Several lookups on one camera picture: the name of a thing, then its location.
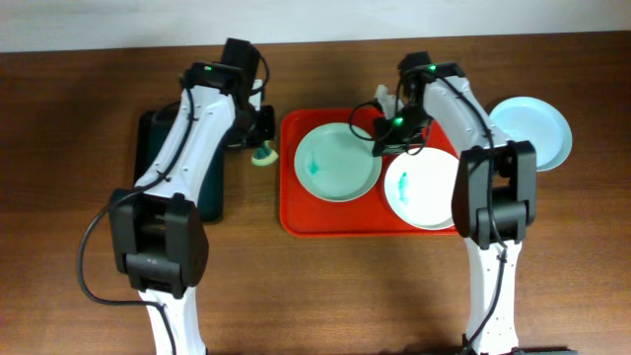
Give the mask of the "green yellow sponge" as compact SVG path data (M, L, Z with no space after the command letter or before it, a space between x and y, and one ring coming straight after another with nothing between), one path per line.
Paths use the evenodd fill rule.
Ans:
M266 140L252 152L251 163L258 167L265 167L274 164L278 158L278 153L270 146L270 141Z

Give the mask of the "white plate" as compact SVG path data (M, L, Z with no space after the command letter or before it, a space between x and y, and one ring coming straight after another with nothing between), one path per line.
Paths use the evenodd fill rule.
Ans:
M457 167L455 156L436 148L399 155L388 166L384 179L388 206L399 219L417 229L439 231L452 227Z

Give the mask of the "mint green plate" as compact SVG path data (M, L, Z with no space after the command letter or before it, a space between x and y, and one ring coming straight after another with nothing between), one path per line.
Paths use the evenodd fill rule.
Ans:
M311 130L299 143L294 171L301 186L327 202L348 202L377 183L382 159L374 143L358 138L347 123L334 122Z

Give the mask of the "light blue plate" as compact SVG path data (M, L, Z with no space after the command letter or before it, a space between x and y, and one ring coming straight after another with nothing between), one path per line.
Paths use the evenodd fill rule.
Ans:
M533 145L539 172L558 168L571 153L573 135L568 121L555 106L543 100L504 100L492 109L490 119L515 141L528 140Z

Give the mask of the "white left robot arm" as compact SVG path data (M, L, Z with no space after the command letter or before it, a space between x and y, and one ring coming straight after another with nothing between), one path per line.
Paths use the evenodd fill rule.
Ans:
M165 141L130 190L109 208L117 270L146 307L159 354L205 354L197 286L209 244L198 210L208 171L227 148L271 140L273 118L262 102L261 63L194 63Z

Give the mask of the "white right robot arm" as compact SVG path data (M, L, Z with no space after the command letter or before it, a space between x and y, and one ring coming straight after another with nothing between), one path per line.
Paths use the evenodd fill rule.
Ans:
M470 271L471 311L464 354L519 354L516 267L536 209L535 149L493 126L455 63L408 55L383 115L374 122L375 156L422 152L437 123L459 163L451 202Z

